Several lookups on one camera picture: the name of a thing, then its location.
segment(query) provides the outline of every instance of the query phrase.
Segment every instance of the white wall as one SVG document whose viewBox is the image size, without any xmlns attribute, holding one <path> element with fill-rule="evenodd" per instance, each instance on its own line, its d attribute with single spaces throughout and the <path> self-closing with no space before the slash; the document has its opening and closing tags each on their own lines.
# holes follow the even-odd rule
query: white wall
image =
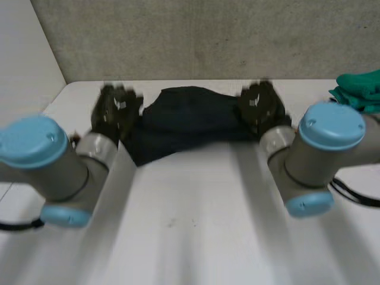
<svg viewBox="0 0 380 285">
<path fill-rule="evenodd" d="M 0 127 L 43 110 L 66 85 L 29 0 L 0 0 Z"/>
</svg>

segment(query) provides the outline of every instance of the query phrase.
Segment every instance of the black cable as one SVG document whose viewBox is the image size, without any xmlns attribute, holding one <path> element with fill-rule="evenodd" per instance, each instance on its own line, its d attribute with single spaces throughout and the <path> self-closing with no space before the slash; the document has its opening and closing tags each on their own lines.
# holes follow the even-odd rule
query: black cable
<svg viewBox="0 0 380 285">
<path fill-rule="evenodd" d="M 330 182 L 330 186 L 332 186 L 332 188 L 334 190 L 336 190 L 340 195 L 342 195 L 346 199 L 348 199 L 348 200 L 350 200 L 356 204 L 360 204 L 360 205 L 367 206 L 367 207 L 380 208 L 380 200 L 374 199 L 371 197 L 367 197 L 367 196 L 364 196 L 362 194 L 355 192 L 354 190 L 349 188 L 344 182 L 342 182 L 338 178 L 334 178 Z M 343 191 L 346 191 L 347 193 L 349 193 L 352 197 L 354 197 L 354 199 L 350 198 L 345 193 L 341 192 L 338 189 L 338 187 L 341 188 Z"/>
<path fill-rule="evenodd" d="M 350 197 L 346 196 L 346 195 L 345 195 L 342 191 L 340 191 L 340 190 L 338 189 L 338 187 L 335 186 L 332 182 L 330 182 L 330 186 L 331 186 L 335 191 L 337 191 L 340 195 L 342 195 L 343 197 L 345 197 L 346 199 L 348 199 L 348 200 L 350 200 L 351 202 L 354 202 L 354 203 L 356 203 L 356 204 L 360 204 L 360 201 L 358 201 L 357 199 L 353 199 L 353 198 L 350 198 Z"/>
<path fill-rule="evenodd" d="M 23 223 L 23 224 L 4 224 L 0 223 L 0 230 L 6 231 L 6 232 L 20 232 L 23 230 L 30 230 L 30 229 L 38 229 L 40 227 L 43 227 L 45 223 L 41 221 L 41 219 L 37 218 L 30 223 Z"/>
</svg>

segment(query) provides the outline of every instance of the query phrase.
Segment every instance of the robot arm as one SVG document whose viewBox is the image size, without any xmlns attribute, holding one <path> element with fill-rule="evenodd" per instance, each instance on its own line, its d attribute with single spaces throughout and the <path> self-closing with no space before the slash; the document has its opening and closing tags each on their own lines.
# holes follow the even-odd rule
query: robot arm
<svg viewBox="0 0 380 285">
<path fill-rule="evenodd" d="M 289 126 L 267 131 L 260 146 L 289 214 L 309 217 L 334 203 L 327 185 L 343 167 L 380 162 L 380 124 L 349 106 L 311 106 L 295 134 Z"/>
<path fill-rule="evenodd" d="M 46 202 L 40 219 L 84 227 L 92 216 L 118 152 L 143 103 L 123 87 L 103 87 L 91 116 L 91 131 L 75 149 L 52 119 L 33 116 L 0 133 L 0 181 L 30 184 Z"/>
</svg>

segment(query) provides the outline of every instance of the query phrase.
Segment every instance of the light blue joint cap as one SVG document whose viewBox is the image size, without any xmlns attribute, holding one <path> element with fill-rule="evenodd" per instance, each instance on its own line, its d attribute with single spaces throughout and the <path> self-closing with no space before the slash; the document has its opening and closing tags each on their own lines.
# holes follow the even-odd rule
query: light blue joint cap
<svg viewBox="0 0 380 285">
<path fill-rule="evenodd" d="M 334 205 L 333 195 L 326 192 L 316 192 L 298 196 L 286 202 L 285 207 L 292 217 L 304 218 L 326 213 Z"/>
<path fill-rule="evenodd" d="M 320 150 L 348 150 L 360 143 L 366 132 L 361 114 L 350 106 L 319 103 L 303 116 L 299 133 L 307 144 Z"/>
<path fill-rule="evenodd" d="M 37 169 L 60 158 L 67 145 L 66 133 L 53 119 L 31 116 L 0 130 L 0 162 Z"/>
<path fill-rule="evenodd" d="M 61 227 L 86 227 L 91 219 L 88 211 L 57 205 L 44 205 L 41 221 Z"/>
</svg>

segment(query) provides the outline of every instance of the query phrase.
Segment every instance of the gray wall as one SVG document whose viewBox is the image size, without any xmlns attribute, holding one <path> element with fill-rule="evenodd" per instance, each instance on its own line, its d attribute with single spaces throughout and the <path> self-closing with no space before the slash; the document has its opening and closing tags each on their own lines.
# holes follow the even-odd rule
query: gray wall
<svg viewBox="0 0 380 285">
<path fill-rule="evenodd" d="M 380 0 L 31 0 L 66 81 L 380 68 Z"/>
</svg>

